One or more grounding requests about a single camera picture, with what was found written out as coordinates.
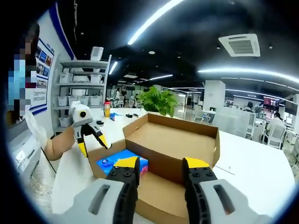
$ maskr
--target black ceiling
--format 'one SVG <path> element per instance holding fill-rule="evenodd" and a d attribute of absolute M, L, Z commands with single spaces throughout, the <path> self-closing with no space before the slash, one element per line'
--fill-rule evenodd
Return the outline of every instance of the black ceiling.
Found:
<path fill-rule="evenodd" d="M 286 1 L 184 0 L 155 21 L 132 44 L 138 28 L 170 0 L 76 0 L 77 27 L 73 1 L 58 1 L 64 32 L 77 59 L 89 59 L 93 46 L 104 47 L 102 58 L 112 54 L 118 65 L 110 83 L 132 82 L 123 76 L 135 73 L 149 79 L 143 83 L 165 87 L 202 87 L 204 80 L 241 77 L 285 84 L 299 84 L 279 77 L 253 73 L 198 73 L 217 67 L 238 67 L 292 75 L 299 78 L 299 19 L 297 5 Z M 221 46 L 221 36 L 254 33 L 260 57 L 230 57 Z M 286 97 L 296 91 L 275 84 L 244 79 L 221 79 L 229 89 L 263 92 Z"/>

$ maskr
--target blue box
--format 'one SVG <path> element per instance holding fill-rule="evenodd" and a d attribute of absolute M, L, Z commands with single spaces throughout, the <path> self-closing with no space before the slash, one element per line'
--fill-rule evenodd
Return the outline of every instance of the blue box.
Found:
<path fill-rule="evenodd" d="M 131 151 L 124 149 L 123 151 L 116 153 L 114 155 L 108 156 L 104 159 L 97 161 L 96 163 L 99 167 L 105 172 L 106 175 L 109 174 L 110 170 L 112 169 L 113 165 L 120 159 L 126 159 L 133 156 L 138 156 Z M 149 167 L 149 161 L 141 156 L 138 156 L 140 159 L 139 171 L 140 175 L 143 175 Z"/>

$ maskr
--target green plant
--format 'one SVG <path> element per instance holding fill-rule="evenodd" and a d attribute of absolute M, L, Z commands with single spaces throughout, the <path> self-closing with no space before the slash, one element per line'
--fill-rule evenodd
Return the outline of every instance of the green plant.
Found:
<path fill-rule="evenodd" d="M 146 111 L 159 112 L 164 116 L 169 114 L 173 117 L 174 107 L 178 105 L 171 91 L 159 91 L 153 86 L 148 92 L 138 95 L 137 99 Z"/>

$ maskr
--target open cardboard box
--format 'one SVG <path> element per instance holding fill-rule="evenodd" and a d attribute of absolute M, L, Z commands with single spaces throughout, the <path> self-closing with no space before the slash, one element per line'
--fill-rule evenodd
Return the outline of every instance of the open cardboard box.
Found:
<path fill-rule="evenodd" d="M 140 178 L 136 212 L 157 224 L 187 224 L 182 159 L 204 160 L 212 168 L 220 156 L 218 128 L 146 114 L 123 128 L 125 139 L 110 149 L 88 152 L 93 174 L 105 178 L 96 161 L 128 149 L 149 161 Z"/>

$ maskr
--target yellow bottle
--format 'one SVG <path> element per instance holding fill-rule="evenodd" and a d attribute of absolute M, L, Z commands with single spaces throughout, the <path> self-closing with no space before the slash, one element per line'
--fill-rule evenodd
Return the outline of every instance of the yellow bottle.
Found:
<path fill-rule="evenodd" d="M 104 115 L 106 118 L 110 117 L 110 101 L 106 100 L 104 103 Z"/>

